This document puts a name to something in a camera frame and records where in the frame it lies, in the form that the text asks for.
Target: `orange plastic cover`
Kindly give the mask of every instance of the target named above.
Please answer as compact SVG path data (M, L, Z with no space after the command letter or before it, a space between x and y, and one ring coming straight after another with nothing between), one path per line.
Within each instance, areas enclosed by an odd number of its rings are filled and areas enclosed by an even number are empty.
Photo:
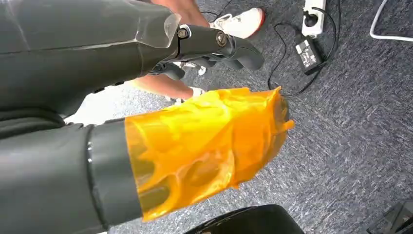
M210 91L181 106L126 118L144 220L252 179L294 126L279 90Z

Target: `plug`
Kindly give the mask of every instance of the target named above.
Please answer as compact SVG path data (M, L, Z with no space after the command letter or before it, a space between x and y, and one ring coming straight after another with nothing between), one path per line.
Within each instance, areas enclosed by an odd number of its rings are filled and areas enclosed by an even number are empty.
M316 14L309 14L308 11L304 11L304 24L307 27L313 27L317 24L319 17Z

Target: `metal bolt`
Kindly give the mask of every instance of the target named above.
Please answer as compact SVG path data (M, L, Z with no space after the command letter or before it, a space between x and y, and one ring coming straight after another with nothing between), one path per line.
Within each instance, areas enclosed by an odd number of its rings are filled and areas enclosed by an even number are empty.
M223 31L217 33L216 39L219 46L224 47L226 45L226 35Z
M185 29L179 29L178 30L178 37L181 39L187 38L188 37L188 32Z

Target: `label on adapter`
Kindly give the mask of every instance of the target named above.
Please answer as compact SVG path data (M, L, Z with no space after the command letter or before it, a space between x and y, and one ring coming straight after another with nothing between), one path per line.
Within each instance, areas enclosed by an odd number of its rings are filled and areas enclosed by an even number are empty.
M317 63L316 56L314 55L313 50L311 49L307 40L298 44L296 46L296 50L306 68Z

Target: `white sneaker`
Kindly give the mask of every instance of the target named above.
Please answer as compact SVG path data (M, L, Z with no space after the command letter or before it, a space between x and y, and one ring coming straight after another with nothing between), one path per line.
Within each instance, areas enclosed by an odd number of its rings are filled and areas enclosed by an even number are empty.
M190 87L190 88L193 90L192 97L198 97L198 96L201 96L202 94L205 93L205 90L203 90L203 89L196 88L196 87ZM175 101L175 106L182 105L182 103L184 103L184 102L185 102L185 100L178 98Z
M255 7L235 17L232 17L232 14L221 16L210 23L209 26L220 29L226 34L245 39L261 28L264 19L264 11Z
M198 69L198 75L202 76L205 74L205 72L207 72L207 68L197 65L197 64L193 64L191 62L173 62L175 65L177 65L179 68L184 69L185 67L192 67L195 69Z

